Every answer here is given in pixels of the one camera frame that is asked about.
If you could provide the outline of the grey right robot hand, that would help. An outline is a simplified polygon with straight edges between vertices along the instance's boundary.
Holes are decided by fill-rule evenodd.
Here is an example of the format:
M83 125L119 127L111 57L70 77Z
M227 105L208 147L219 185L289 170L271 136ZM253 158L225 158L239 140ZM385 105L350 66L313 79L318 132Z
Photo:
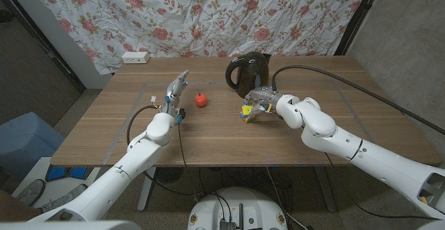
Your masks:
M244 104L252 106L248 117L262 112L275 112L277 103L282 96L283 94L274 91L272 86L261 86L249 91L244 98Z

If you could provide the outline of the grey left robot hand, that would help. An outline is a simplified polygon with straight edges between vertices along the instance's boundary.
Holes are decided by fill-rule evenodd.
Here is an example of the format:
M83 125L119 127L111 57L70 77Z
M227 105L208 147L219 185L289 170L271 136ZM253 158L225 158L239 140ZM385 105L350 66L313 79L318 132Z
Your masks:
M189 70L183 71L177 78L175 78L170 85L167 87L164 102L161 105L161 112L167 113L173 117L177 116L177 109L180 102L180 96L182 91L188 85L186 77Z

